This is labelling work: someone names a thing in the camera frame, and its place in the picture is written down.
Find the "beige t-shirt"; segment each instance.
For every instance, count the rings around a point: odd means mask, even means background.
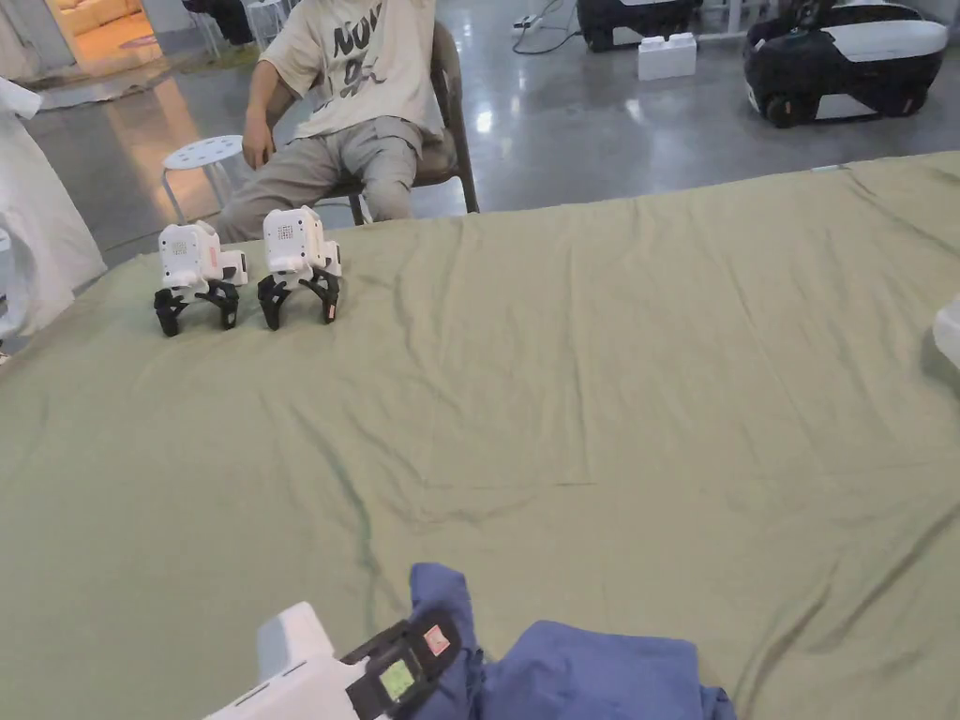
[[[260,58],[301,97],[322,76],[323,104],[296,137],[384,116],[440,135],[430,84],[436,8],[437,0],[301,0]]]

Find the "man's hand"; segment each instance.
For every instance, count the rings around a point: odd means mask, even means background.
[[[275,152],[274,134],[267,124],[267,113],[250,108],[247,111],[247,127],[243,132],[243,158],[251,168],[259,170]]]

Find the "blue towel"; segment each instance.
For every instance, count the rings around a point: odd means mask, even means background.
[[[538,622],[485,664],[463,575],[417,564],[410,592],[414,617],[447,611],[463,641],[416,720],[736,720],[722,689],[701,687],[689,642]]]

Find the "shiny floor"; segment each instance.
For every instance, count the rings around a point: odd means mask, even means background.
[[[552,22],[565,24],[571,2]],[[438,10],[461,51],[469,143],[484,211],[960,149],[958,52],[948,55],[916,117],[778,131],[747,103],[737,43],[705,44],[693,77],[641,84],[635,53],[593,55],[580,38],[550,55],[513,54],[508,29],[516,8],[510,0],[443,0]],[[534,49],[561,37],[546,30],[525,44]],[[250,72],[177,75],[138,95],[42,113],[28,124],[109,265],[152,251],[156,234],[174,220],[160,185],[163,158],[198,138],[243,130]],[[174,174],[171,183],[191,217],[217,211],[202,172]],[[421,217],[464,212],[455,181],[415,191],[414,203]],[[328,225],[349,224],[342,207],[322,214]]]

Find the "doorway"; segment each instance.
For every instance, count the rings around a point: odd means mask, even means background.
[[[130,70],[163,56],[141,0],[47,0],[87,75]]]

